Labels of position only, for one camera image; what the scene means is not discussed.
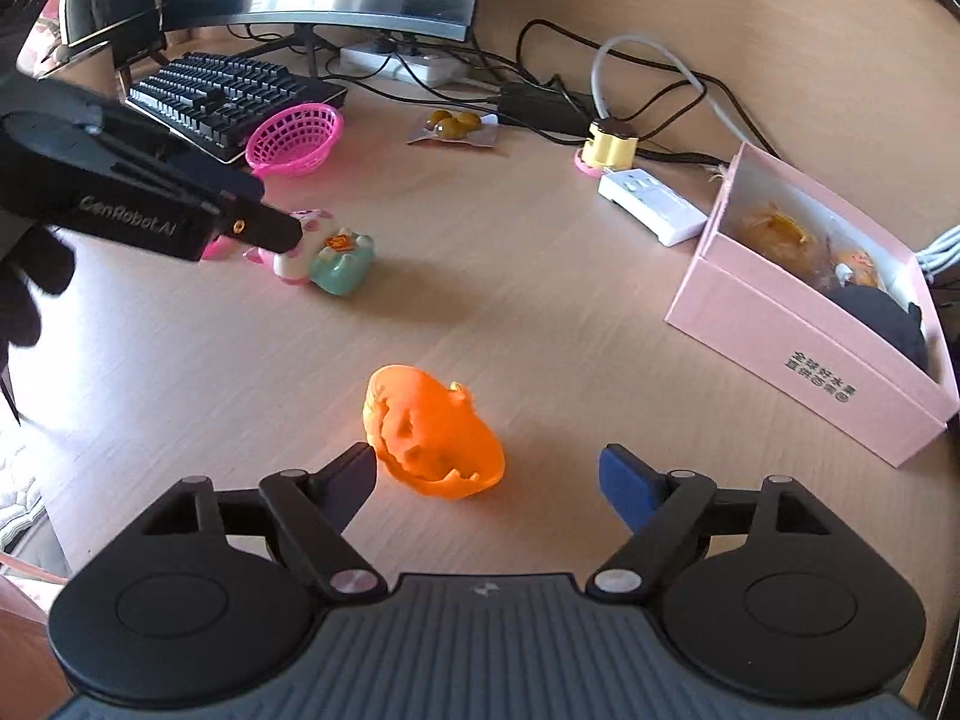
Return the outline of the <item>black gloved hand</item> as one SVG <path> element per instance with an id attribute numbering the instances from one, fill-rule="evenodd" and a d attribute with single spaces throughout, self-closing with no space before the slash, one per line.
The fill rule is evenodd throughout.
<path id="1" fill-rule="evenodd" d="M 2 395 L 16 422 L 21 422 L 21 411 L 11 385 L 10 349 L 32 348 L 43 330 L 31 289 L 59 296 L 73 273 L 75 250 L 57 232 L 2 211 Z"/>

